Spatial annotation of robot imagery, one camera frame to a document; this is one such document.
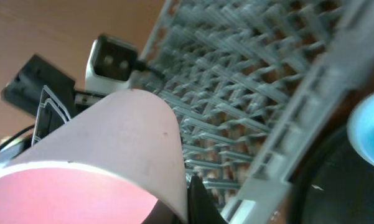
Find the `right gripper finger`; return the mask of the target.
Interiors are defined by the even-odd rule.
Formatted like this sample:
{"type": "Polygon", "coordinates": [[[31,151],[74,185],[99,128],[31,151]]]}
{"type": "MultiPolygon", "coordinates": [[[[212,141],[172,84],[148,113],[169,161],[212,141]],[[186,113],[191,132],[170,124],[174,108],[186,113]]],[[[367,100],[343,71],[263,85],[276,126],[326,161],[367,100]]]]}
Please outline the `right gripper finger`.
{"type": "Polygon", "coordinates": [[[190,224],[227,224],[199,176],[191,177],[187,193],[190,224]]]}

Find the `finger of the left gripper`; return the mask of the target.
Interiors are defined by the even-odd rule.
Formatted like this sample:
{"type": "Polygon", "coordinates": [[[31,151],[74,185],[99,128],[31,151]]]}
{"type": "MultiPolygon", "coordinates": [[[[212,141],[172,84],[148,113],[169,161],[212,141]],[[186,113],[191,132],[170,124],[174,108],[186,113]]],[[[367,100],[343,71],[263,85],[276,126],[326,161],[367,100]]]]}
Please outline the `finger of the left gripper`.
{"type": "Polygon", "coordinates": [[[32,145],[37,144],[57,128],[69,122],[71,118],[67,107],[47,85],[44,85],[37,109],[32,145]]]}

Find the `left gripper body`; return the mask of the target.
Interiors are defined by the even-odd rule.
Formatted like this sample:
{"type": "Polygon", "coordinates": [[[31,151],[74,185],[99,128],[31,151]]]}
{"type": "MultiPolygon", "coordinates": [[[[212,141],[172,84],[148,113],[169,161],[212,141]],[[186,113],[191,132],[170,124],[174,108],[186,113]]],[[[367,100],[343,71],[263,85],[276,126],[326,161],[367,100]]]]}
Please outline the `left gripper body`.
{"type": "Polygon", "coordinates": [[[43,87],[47,86],[66,107],[70,117],[75,117],[91,103],[76,97],[100,100],[105,95],[75,89],[75,80],[52,65],[39,54],[33,55],[1,91],[1,99],[30,114],[37,115],[43,87]]]}

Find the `pink plastic cup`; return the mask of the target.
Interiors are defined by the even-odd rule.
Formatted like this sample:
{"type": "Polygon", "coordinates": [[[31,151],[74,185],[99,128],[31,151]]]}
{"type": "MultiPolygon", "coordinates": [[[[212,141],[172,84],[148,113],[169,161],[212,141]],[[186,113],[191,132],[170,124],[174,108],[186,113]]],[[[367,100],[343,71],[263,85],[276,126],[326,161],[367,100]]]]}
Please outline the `pink plastic cup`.
{"type": "Polygon", "coordinates": [[[143,90],[112,93],[0,169],[0,223],[189,220],[177,119],[143,90]]]}

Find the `blue plastic cup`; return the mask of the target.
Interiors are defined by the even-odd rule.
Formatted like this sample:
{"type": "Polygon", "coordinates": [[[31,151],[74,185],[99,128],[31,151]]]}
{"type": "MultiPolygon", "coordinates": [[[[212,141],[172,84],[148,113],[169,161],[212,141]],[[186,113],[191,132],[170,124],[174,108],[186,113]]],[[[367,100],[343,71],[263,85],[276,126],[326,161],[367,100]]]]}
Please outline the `blue plastic cup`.
{"type": "Polygon", "coordinates": [[[353,109],[347,123],[347,135],[355,151],[374,166],[374,93],[353,109]]]}

